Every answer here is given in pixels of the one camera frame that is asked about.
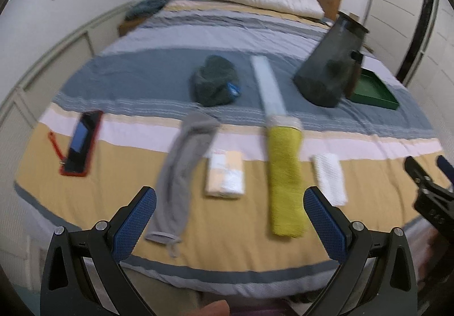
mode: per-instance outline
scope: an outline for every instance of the green tray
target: green tray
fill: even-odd
[[[372,71],[361,69],[361,75],[350,100],[354,103],[397,110],[399,102]]]

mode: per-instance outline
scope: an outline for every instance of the blue tag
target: blue tag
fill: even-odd
[[[227,89],[233,99],[237,98],[240,95],[240,88],[233,85],[231,82],[227,83]]]

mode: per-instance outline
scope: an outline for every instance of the striped bedsheet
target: striped bedsheet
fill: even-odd
[[[412,208],[416,188],[403,159],[415,156],[446,186],[435,165],[440,143],[407,90],[370,57],[363,66],[388,85],[398,110],[347,100],[334,109],[307,102],[291,78],[326,31],[321,23],[273,11],[171,0],[74,74],[42,115],[16,175],[31,230],[46,241],[55,225],[89,229],[111,218],[142,186],[155,186],[181,120],[201,108],[191,98],[191,75],[207,56],[218,54],[235,65],[242,95],[232,105],[204,109],[222,123],[211,149],[242,152],[246,194],[239,200],[205,197],[207,153],[192,177],[180,256],[172,258],[164,246],[141,238],[123,266],[223,295],[273,298],[323,287],[337,263],[329,260],[315,231],[309,227],[303,237],[290,239],[270,230],[265,117],[250,62],[259,54],[268,57],[289,114],[304,126],[299,157],[307,186],[316,185],[311,156],[337,154],[348,195],[341,207],[346,216],[371,230],[403,227],[410,243],[417,243],[428,225]],[[47,133],[54,131],[65,150],[80,113],[93,109],[105,115],[90,173],[61,176]],[[413,250],[417,264],[423,252],[416,245]]]

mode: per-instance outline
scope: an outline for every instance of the metal bolt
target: metal bolt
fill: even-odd
[[[95,225],[96,230],[102,231],[107,227],[107,222],[105,221],[98,221]]]
[[[403,230],[397,227],[394,229],[394,234],[396,234],[398,237],[403,237]]]
[[[359,222],[359,221],[355,221],[353,223],[353,229],[357,230],[357,231],[361,231],[364,229],[364,225],[362,222]]]
[[[63,232],[64,232],[64,227],[56,227],[55,230],[54,230],[54,233],[56,235],[63,234]]]

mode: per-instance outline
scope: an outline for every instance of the smartphone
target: smartphone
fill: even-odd
[[[82,114],[74,130],[67,157],[60,169],[61,175],[86,176],[88,174],[102,115],[102,111],[91,111]]]

